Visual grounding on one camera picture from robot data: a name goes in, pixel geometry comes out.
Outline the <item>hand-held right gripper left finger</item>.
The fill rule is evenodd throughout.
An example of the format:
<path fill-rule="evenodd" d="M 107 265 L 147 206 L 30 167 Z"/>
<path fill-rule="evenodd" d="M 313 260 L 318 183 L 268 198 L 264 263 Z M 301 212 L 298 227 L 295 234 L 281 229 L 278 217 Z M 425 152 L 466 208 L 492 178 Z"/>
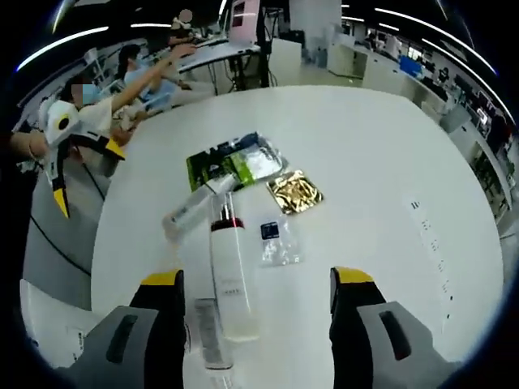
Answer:
<path fill-rule="evenodd" d="M 75 386 L 182 388 L 185 314 L 183 271 L 151 274 L 128 306 L 116 307 L 88 333 Z"/>

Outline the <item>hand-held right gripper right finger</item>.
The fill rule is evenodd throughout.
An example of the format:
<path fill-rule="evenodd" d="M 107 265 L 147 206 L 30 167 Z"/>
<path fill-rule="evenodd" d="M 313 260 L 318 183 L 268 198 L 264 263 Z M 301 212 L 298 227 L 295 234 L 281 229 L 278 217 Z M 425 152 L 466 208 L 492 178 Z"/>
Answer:
<path fill-rule="evenodd" d="M 439 388 L 450 363 L 430 330 L 396 301 L 386 301 L 366 272 L 330 271 L 335 388 Z"/>

